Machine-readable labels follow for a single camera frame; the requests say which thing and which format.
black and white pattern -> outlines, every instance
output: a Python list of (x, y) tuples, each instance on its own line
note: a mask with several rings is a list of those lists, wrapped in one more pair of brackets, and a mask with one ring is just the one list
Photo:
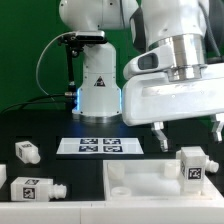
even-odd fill
[(39, 182), (39, 180), (29, 179), (25, 184), (27, 185), (36, 185)]
[(19, 148), (19, 157), (22, 158), (23, 157), (23, 150), (21, 148)]
[(98, 152), (98, 146), (79, 146), (79, 152)]
[(105, 144), (105, 145), (120, 145), (121, 140), (119, 138), (116, 138), (116, 139), (105, 138), (105, 139), (103, 139), (103, 144)]
[(188, 180), (201, 180), (202, 169), (201, 168), (189, 168)]
[(25, 144), (25, 145), (22, 145), (22, 147), (23, 148), (30, 148), (30, 147), (32, 147), (32, 145), (31, 144)]
[(103, 147), (104, 152), (123, 152), (121, 146), (104, 146)]
[(185, 177), (185, 165), (183, 162), (181, 162), (181, 172), (182, 172), (183, 176)]
[(98, 144), (97, 138), (82, 138), (80, 144)]
[(23, 188), (23, 198), (24, 199), (35, 199), (36, 198), (36, 192), (35, 188)]

green background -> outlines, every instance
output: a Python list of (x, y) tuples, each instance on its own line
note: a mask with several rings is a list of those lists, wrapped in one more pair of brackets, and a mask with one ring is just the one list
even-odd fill
[[(60, 19), (59, 3), (60, 0), (0, 1), (0, 110), (43, 95), (35, 78), (38, 59), (53, 38), (69, 31)], [(137, 53), (130, 31), (106, 31), (106, 35), (117, 50), (117, 84), (122, 87), (123, 68)], [(80, 85), (82, 57), (74, 60), (74, 72)], [(40, 82), (51, 94), (67, 90), (64, 46), (55, 42), (49, 48), (40, 66)]]

white block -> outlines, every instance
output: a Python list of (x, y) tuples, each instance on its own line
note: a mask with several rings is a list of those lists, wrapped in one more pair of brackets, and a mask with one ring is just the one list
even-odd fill
[(16, 156), (20, 158), (24, 163), (37, 164), (40, 162), (40, 156), (38, 154), (38, 148), (29, 141), (17, 142)]
[(0, 188), (6, 181), (6, 165), (0, 165)]
[(179, 177), (182, 192), (201, 192), (205, 176), (206, 155), (201, 147), (181, 148), (181, 175)]
[(12, 201), (41, 201), (65, 198), (66, 186), (53, 185), (53, 179), (18, 177), (11, 184)]

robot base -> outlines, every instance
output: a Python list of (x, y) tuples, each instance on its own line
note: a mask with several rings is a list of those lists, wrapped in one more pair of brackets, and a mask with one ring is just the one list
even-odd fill
[(95, 123), (95, 124), (106, 124), (106, 123), (114, 123), (122, 120), (122, 115), (114, 115), (110, 117), (96, 117), (96, 116), (85, 116), (78, 113), (72, 113), (74, 120), (79, 120), (81, 122), (87, 123)]

black surface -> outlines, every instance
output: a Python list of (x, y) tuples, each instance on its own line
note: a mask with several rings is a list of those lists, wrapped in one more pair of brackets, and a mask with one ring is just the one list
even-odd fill
[[(0, 201), (10, 201), (10, 183), (17, 177), (53, 178), (56, 184), (68, 187), (66, 201), (104, 200), (103, 158), (90, 155), (82, 159), (57, 158), (62, 137), (137, 137), (147, 159), (175, 158), (175, 152), (182, 146), (201, 146), (220, 164), (217, 174), (208, 173), (207, 176), (223, 194), (224, 144), (213, 142), (210, 128), (204, 123), (209, 124), (198, 119), (165, 123), (165, 132), (173, 148), (162, 153), (150, 125), (127, 127), (123, 122), (94, 125), (74, 121), (72, 115), (64, 111), (9, 111), (0, 116), (0, 164), (7, 165), (8, 177), (0, 190)], [(41, 161), (38, 165), (26, 165), (15, 156), (15, 143), (20, 141), (30, 141), (39, 148)]]

